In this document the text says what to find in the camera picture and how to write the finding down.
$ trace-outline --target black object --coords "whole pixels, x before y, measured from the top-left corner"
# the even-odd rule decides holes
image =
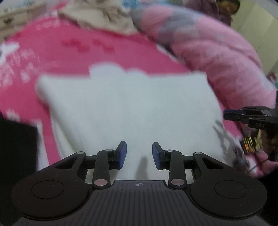
[[[223,118],[229,121],[239,121],[250,128],[262,129],[267,132],[268,138],[273,138],[278,131],[278,109],[264,106],[244,107],[239,110],[224,110]],[[277,150],[269,154],[270,161],[275,160]]]
[[[267,197],[264,186],[201,152],[183,156],[155,142],[153,158],[159,170],[170,171],[168,185],[110,185],[109,170],[122,168],[125,155],[122,141],[116,150],[75,153],[23,179],[12,193],[23,214],[14,226],[268,225],[257,216]],[[87,168],[94,168],[92,185],[84,182]],[[193,184],[187,184],[185,168],[192,169]]]
[[[278,169],[275,169],[270,174],[260,178],[259,181],[265,186],[267,190],[267,201],[265,206],[260,213],[261,218],[263,218],[267,223],[272,226],[278,225]]]
[[[9,121],[0,113],[0,222],[12,225],[20,216],[11,199],[13,186],[36,172],[37,129]]]

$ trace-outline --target white cloth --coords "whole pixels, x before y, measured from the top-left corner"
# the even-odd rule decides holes
[[[184,155],[204,152],[222,162],[222,113],[205,73],[148,77],[117,65],[91,68],[91,78],[42,76],[37,93],[50,106],[61,155],[95,155],[127,142],[123,169],[112,179],[166,180],[152,158],[152,143]],[[188,182],[192,182],[187,171]]]
[[[88,29],[104,29],[123,35],[137,33],[129,10],[124,9],[122,1],[118,0],[74,0],[58,14]]]
[[[17,51],[19,49],[19,44],[17,42],[13,43],[2,43],[0,45],[0,66],[6,62],[6,56],[12,54],[13,52]]]
[[[38,129],[39,139],[38,139],[38,153],[37,153],[37,171],[44,169],[49,166],[47,153],[44,145],[43,137],[43,124],[41,120],[36,120],[35,124]]]

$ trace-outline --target pink patterned fabric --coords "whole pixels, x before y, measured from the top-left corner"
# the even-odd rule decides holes
[[[186,73],[189,70],[161,53],[143,35],[120,36],[87,31],[57,16],[41,18],[11,37],[19,49],[0,64],[0,111],[13,112],[21,122],[41,120],[50,164],[60,160],[52,133],[49,109],[42,106],[34,86],[42,73],[88,74],[98,62],[116,62],[123,68],[147,73]]]
[[[266,79],[253,47],[233,29],[199,12],[171,6],[138,7],[133,21],[189,68],[206,72],[225,106],[274,107],[275,86]]]

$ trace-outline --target pink bedsheet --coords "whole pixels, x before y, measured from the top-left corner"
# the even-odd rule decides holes
[[[147,73],[188,72],[182,64],[161,53],[143,35],[119,36],[104,31],[87,31],[57,16],[30,23],[6,43],[20,48],[0,65],[0,111],[18,114],[21,122],[41,120],[50,164],[60,160],[52,133],[49,109],[42,106],[34,86],[42,73],[88,74],[95,63],[116,62],[124,68]],[[235,136],[233,122],[224,122]]]

